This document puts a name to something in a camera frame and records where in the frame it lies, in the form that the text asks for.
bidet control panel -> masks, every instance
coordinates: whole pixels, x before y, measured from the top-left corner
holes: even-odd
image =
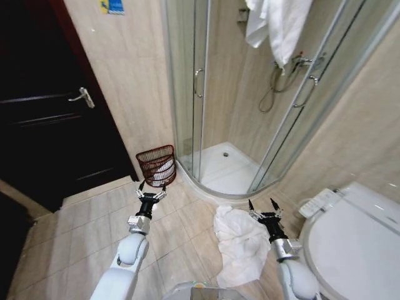
[[[311,198],[306,204],[302,205],[299,213],[305,218],[311,218],[319,210],[327,211],[333,207],[341,197],[330,189],[324,189],[319,194]]]

door handle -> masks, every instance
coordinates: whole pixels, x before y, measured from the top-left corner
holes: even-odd
[[[88,90],[85,89],[84,87],[81,87],[79,89],[79,92],[81,93],[81,95],[79,95],[76,98],[68,99],[68,101],[73,102],[73,101],[77,101],[80,99],[85,99],[87,106],[89,106],[89,108],[94,108],[94,102],[93,102],[92,98],[90,97]]]
[[[199,97],[203,98],[203,94],[198,94],[198,77],[201,72],[204,72],[202,68],[198,69],[196,72],[194,72],[194,94]]]
[[[304,100],[302,104],[294,104],[293,105],[294,108],[303,108],[307,104],[308,99],[310,99],[311,94],[313,93],[315,87],[319,84],[319,78],[314,75],[310,75],[308,79],[312,79],[314,81],[314,85],[312,86],[311,91],[308,93],[306,100]]]

toilet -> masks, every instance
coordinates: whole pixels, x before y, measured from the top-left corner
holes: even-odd
[[[334,299],[400,299],[400,204],[353,182],[305,222],[301,260]]]

shower hose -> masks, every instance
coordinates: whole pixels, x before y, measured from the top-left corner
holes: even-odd
[[[280,82],[280,78],[282,77],[282,69],[278,67],[277,64],[275,64],[274,69],[272,70],[271,73],[271,77],[269,78],[269,89],[266,91],[266,93],[264,94],[264,96],[260,99],[260,101],[258,102],[258,109],[263,113],[266,114],[268,113],[273,107],[274,107],[274,103],[275,103],[275,94],[281,94],[286,92],[291,85],[293,84],[293,82],[296,80],[296,78],[298,77],[299,74],[299,64],[298,63],[294,63],[294,61],[292,61],[291,64],[291,68],[290,68],[290,74],[289,76],[286,78],[284,86],[281,89],[278,89],[278,83]],[[269,107],[265,110],[263,110],[261,108],[264,100],[267,98],[267,96],[269,95],[269,93],[272,92],[271,95],[271,104],[269,105]]]

toilet seat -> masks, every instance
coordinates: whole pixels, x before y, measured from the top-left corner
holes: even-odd
[[[331,299],[397,299],[400,236],[345,199],[307,220],[306,264]]]

